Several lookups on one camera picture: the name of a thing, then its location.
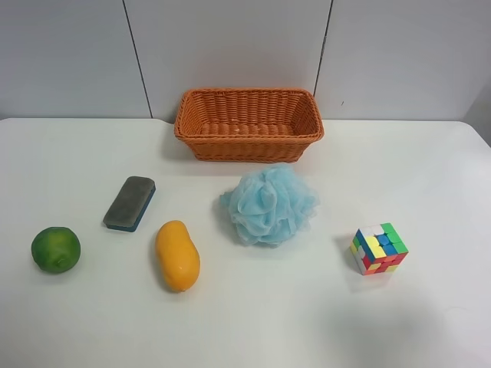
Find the yellow mango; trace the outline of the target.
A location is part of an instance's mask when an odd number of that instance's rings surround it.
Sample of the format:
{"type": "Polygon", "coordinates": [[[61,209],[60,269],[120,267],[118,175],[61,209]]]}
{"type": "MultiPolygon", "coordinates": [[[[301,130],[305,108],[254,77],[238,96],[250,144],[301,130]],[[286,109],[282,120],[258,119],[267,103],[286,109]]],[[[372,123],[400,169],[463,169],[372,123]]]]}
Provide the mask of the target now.
{"type": "Polygon", "coordinates": [[[173,220],[160,228],[155,252],[163,279],[171,291],[184,292],[196,283],[200,256],[183,222],[173,220]]]}

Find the orange woven basket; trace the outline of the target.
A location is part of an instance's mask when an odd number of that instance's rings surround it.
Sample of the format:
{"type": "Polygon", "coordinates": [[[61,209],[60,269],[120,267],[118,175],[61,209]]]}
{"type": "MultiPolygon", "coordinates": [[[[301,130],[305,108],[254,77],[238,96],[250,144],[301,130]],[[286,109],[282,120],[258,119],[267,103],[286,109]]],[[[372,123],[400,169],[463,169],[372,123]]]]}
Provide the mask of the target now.
{"type": "Polygon", "coordinates": [[[294,163],[324,127],[303,89],[200,88],[183,95],[174,134],[202,161],[294,163]]]}

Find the green lemon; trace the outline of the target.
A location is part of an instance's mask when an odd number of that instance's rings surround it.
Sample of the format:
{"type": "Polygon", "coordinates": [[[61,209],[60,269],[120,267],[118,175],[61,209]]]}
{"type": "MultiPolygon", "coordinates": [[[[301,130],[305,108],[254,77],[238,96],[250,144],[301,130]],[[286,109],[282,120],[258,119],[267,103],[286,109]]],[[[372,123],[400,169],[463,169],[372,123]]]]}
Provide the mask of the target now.
{"type": "Polygon", "coordinates": [[[78,263],[81,243],[76,234],[67,227],[49,227],[33,239],[31,256],[42,271],[60,274],[78,263]]]}

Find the blue mesh bath sponge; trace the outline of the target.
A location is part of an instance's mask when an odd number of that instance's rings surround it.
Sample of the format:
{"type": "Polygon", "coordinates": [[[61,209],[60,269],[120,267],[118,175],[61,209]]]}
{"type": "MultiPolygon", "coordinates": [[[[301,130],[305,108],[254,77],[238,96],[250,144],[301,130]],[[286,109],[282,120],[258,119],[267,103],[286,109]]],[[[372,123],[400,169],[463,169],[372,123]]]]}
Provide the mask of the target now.
{"type": "Polygon", "coordinates": [[[318,196],[292,166],[278,164],[243,176],[219,203],[244,245],[275,247],[308,227],[318,196]]]}

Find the grey blue board eraser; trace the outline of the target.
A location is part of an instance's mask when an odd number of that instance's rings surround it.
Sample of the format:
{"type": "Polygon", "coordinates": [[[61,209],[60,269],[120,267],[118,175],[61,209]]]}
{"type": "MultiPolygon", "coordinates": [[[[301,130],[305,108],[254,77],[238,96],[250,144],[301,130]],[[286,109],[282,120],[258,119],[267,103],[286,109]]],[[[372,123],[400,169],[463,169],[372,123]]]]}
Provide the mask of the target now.
{"type": "Polygon", "coordinates": [[[155,182],[147,177],[130,176],[103,218],[113,230],[135,232],[156,191],[155,182]]]}

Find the colourful puzzle cube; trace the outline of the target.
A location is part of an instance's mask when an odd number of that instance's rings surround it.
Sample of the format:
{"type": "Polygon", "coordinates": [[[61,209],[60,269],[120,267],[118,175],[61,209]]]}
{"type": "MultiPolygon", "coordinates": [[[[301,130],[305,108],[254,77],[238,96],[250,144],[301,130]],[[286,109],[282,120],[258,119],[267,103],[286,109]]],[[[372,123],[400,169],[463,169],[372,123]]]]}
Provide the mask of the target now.
{"type": "Polygon", "coordinates": [[[392,272],[409,253],[390,222],[359,228],[349,250],[362,275],[392,272]]]}

